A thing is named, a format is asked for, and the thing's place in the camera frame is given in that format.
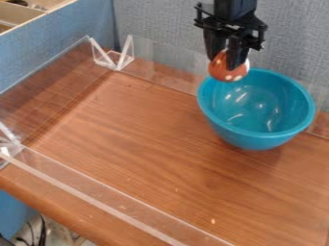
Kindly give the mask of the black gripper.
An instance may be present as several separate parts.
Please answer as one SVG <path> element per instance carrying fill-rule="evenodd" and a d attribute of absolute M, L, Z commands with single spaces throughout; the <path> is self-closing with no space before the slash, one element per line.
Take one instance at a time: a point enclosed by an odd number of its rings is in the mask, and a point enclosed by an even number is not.
<path fill-rule="evenodd" d="M 267 24 L 255 16 L 257 0 L 212 0 L 198 2 L 194 25 L 203 30 L 210 60 L 226 48 L 227 69 L 237 69 L 247 60 L 249 48 L 262 49 Z"/>

